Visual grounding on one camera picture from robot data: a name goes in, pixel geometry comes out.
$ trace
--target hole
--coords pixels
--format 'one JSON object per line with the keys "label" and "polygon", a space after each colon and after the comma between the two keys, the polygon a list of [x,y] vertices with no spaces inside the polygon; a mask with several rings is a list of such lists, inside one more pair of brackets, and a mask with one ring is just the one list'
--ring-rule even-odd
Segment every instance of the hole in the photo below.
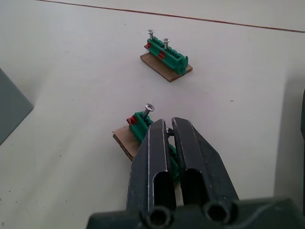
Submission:
{"label": "hole", "polygon": [[158,173],[153,179],[155,206],[164,206],[170,210],[176,208],[175,189],[168,172]]}
{"label": "hole", "polygon": [[161,229],[169,226],[171,213],[165,207],[155,207],[148,215],[148,226]]}
{"label": "hole", "polygon": [[211,205],[207,213],[212,221],[225,222],[227,219],[227,212],[223,206],[218,204]]}
{"label": "hole", "polygon": [[183,202],[185,205],[197,204],[203,206],[209,201],[202,174],[196,169],[185,172],[185,180],[181,183]]}
{"label": "hole", "polygon": [[166,218],[166,214],[160,210],[154,211],[150,216],[152,225],[157,227],[163,226],[166,223]]}

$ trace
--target screw head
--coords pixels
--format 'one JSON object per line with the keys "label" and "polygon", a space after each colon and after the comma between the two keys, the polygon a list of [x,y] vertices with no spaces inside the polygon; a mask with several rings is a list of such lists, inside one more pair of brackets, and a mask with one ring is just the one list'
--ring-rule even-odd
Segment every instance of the screw head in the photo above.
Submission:
{"label": "screw head", "polygon": [[163,43],[167,44],[167,43],[170,42],[171,40],[168,39],[168,38],[164,38],[162,41],[163,41]]}
{"label": "screw head", "polygon": [[151,112],[151,111],[154,111],[154,106],[151,104],[146,104],[145,109]]}
{"label": "screw head", "polygon": [[147,33],[148,33],[148,34],[153,34],[153,33],[154,33],[154,30],[148,30]]}
{"label": "screw head", "polygon": [[167,133],[167,135],[169,135],[169,136],[173,136],[173,129],[167,127],[167,128],[166,128],[166,133]]}

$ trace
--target red line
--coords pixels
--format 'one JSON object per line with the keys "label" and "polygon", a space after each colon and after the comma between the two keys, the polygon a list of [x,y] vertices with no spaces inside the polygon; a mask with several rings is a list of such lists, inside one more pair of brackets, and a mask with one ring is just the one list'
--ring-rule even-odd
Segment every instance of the red line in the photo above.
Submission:
{"label": "red line", "polygon": [[137,11],[137,10],[126,10],[126,9],[108,8],[108,7],[100,7],[100,6],[81,5],[81,4],[67,3],[67,2],[61,2],[61,1],[50,1],[50,0],[36,0],[36,1],[53,2],[53,3],[72,5],[72,6],[84,6],[84,7],[98,8],[98,9],[104,9],[104,10],[117,10],[117,11],[131,12],[131,13],[143,13],[143,14],[151,14],[151,15],[158,15],[158,16],[172,17],[172,18],[183,18],[183,19],[190,19],[190,20],[196,20],[196,21],[208,21],[208,22],[215,22],[215,23],[222,23],[222,24],[229,24],[229,25],[240,25],[240,26],[254,27],[254,28],[260,28],[260,29],[268,29],[268,30],[280,30],[280,31],[287,31],[287,32],[305,33],[305,31],[300,31],[300,30],[289,30],[289,29],[273,28],[273,27],[258,26],[258,25],[247,25],[247,24],[233,23],[233,22],[227,22],[227,21],[216,21],[216,20],[209,20],[209,19],[203,19],[203,18],[192,18],[192,17],[164,14],[164,13],[153,13],[153,12],[145,12],[145,11]]}

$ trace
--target screw hole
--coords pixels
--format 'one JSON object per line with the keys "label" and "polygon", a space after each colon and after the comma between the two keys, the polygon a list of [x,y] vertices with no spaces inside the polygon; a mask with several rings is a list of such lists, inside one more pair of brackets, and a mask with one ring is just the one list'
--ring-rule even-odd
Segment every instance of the screw hole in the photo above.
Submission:
{"label": "screw hole", "polygon": [[151,228],[161,229],[167,227],[171,222],[171,213],[167,208],[155,207],[147,218],[148,225]]}
{"label": "screw hole", "polygon": [[210,203],[205,207],[207,217],[216,223],[226,224],[230,220],[230,213],[226,206],[220,203]]}

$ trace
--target red clip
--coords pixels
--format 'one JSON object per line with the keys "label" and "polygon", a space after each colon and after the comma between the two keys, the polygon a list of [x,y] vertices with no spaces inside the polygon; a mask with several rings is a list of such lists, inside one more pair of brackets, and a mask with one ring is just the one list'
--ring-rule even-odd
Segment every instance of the red clip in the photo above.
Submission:
{"label": "red clip", "polygon": [[128,122],[129,125],[133,125],[133,124],[138,123],[138,119],[134,115],[131,116],[130,118],[127,118],[126,121]]}
{"label": "red clip", "polygon": [[146,48],[147,50],[150,49],[152,47],[152,44],[150,42],[147,42],[146,45],[144,45],[144,48]]}
{"label": "red clip", "polygon": [[158,57],[159,57],[160,60],[163,60],[165,58],[165,52],[164,51],[160,51]]}

